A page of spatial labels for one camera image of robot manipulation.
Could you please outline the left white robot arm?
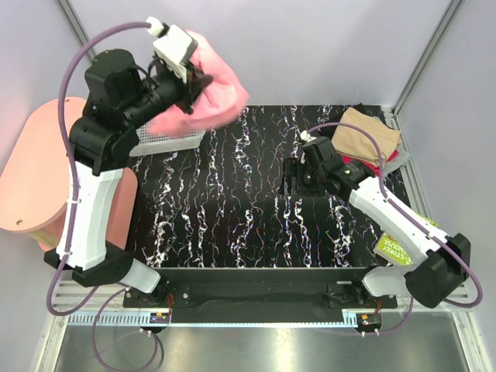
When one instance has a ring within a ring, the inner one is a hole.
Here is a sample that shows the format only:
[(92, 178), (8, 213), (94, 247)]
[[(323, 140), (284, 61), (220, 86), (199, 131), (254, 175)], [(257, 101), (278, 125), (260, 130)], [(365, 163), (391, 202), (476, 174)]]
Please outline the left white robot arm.
[(69, 132), (71, 203), (58, 247), (44, 260), (71, 270), (83, 287), (121, 283), (140, 291), (152, 307), (167, 299), (160, 275), (106, 239), (112, 201), (138, 129), (175, 105), (191, 114), (192, 104), (212, 82), (191, 61), (156, 50), (147, 69), (123, 49), (107, 50), (85, 71), (89, 89), (82, 116)]

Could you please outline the pink t-shirt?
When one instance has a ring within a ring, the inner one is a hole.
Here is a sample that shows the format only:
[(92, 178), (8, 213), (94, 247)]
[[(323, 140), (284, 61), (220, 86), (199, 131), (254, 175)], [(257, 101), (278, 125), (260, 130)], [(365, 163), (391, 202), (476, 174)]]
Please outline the pink t-shirt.
[(193, 104), (188, 115), (177, 106), (153, 118), (149, 134), (169, 137), (218, 129), (237, 120), (249, 100), (249, 94), (241, 85), (232, 68), (215, 52), (207, 39), (191, 30), (188, 33), (198, 42), (191, 61), (194, 66), (213, 77)]

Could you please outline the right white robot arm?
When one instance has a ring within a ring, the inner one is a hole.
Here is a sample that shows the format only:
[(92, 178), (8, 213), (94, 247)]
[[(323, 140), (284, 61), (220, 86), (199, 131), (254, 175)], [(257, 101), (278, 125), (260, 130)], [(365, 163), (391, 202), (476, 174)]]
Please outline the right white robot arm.
[(369, 307), (385, 295), (410, 295), (426, 308), (435, 308), (467, 279), (470, 241), (429, 224), (358, 160), (313, 166), (287, 158), (282, 176), (281, 194), (338, 196), (373, 219), (409, 255), (409, 265), (369, 269), (352, 287), (357, 305)]

